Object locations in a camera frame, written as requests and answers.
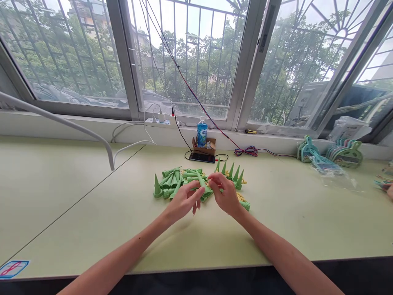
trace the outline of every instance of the sticker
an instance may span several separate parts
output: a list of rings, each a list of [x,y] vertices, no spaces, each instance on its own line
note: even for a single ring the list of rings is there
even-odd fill
[[[19,274],[28,264],[30,260],[13,260],[0,267],[0,280],[11,279]]]

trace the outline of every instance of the cardboard box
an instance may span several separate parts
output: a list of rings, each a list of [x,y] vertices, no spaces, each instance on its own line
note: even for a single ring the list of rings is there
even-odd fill
[[[192,138],[192,148],[194,149],[194,153],[196,153],[196,154],[209,154],[209,155],[214,156],[214,153],[216,152],[216,139],[215,138],[206,138],[206,141],[210,141],[211,149],[197,147],[196,141],[197,141],[197,138],[193,137]]]

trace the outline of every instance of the phone screen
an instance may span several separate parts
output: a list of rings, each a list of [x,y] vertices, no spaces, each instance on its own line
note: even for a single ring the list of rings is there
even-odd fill
[[[199,162],[206,162],[206,163],[215,163],[216,157],[211,156],[211,155],[197,154],[197,153],[192,152],[190,155],[190,160],[199,161]]]

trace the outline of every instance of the table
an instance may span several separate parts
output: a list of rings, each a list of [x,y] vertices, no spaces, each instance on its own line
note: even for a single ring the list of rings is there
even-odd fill
[[[79,275],[140,232],[168,204],[153,198],[154,173],[179,165],[214,170],[184,159],[185,151],[141,149],[12,258],[31,260],[17,279]],[[250,213],[310,260],[393,255],[393,203],[373,185],[383,162],[365,161],[349,172],[364,190],[354,192],[324,186],[295,159],[230,154],[227,166],[233,161],[245,169],[241,193]],[[129,273],[264,265],[269,262],[251,237],[211,197],[194,217],[188,214],[160,236]]]
[[[103,145],[87,141],[0,136],[0,165],[0,265],[112,173]]]

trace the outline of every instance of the plastic bottle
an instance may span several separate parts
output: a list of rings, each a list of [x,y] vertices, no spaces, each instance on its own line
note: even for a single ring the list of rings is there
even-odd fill
[[[205,123],[205,117],[201,117],[201,121],[199,121],[197,126],[197,146],[199,148],[203,148],[206,145],[206,137],[208,134],[208,125]]]

